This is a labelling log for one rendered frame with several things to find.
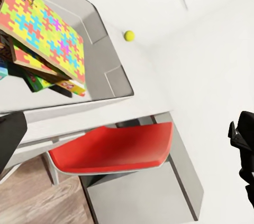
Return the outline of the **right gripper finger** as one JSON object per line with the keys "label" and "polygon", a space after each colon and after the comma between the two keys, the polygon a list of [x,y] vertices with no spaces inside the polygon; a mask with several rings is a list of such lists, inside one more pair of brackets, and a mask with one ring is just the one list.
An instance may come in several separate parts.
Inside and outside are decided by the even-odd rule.
{"label": "right gripper finger", "polygon": [[232,121],[230,123],[228,137],[230,138],[230,142],[238,144],[237,141],[234,140],[236,134],[237,134],[237,129],[235,128],[234,121]]}

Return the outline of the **toy box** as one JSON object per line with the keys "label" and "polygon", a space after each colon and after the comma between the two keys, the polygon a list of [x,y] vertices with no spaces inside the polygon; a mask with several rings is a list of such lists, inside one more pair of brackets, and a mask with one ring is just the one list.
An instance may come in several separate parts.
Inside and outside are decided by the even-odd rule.
{"label": "toy box", "polygon": [[27,124],[83,113],[134,97],[99,11],[88,0],[42,0],[83,39],[85,96],[54,85],[35,92],[19,64],[0,80],[0,117],[23,111]]}

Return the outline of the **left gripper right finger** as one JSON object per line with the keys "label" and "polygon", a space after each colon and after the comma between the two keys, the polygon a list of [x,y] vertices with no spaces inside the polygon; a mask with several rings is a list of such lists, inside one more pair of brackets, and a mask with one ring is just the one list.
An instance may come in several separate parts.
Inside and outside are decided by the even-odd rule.
{"label": "left gripper right finger", "polygon": [[241,111],[236,129],[254,154],[254,113]]}

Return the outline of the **tennis ball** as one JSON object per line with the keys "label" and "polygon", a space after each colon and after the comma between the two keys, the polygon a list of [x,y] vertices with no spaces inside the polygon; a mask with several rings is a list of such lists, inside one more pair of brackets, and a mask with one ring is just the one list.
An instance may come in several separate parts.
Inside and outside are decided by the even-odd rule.
{"label": "tennis ball", "polygon": [[132,40],[134,40],[135,34],[134,34],[132,31],[128,30],[128,31],[126,31],[126,32],[124,33],[124,38],[125,38],[127,41],[131,42]]}

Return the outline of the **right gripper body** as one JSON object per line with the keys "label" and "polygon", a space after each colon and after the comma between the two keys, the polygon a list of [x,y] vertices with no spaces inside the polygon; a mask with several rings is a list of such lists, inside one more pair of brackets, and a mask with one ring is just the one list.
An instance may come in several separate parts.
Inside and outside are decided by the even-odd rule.
{"label": "right gripper body", "polygon": [[239,133],[235,135],[234,140],[236,140],[238,144],[233,142],[230,142],[230,144],[240,149],[241,162],[246,165],[254,165],[254,154],[250,147],[247,145],[246,141]]}

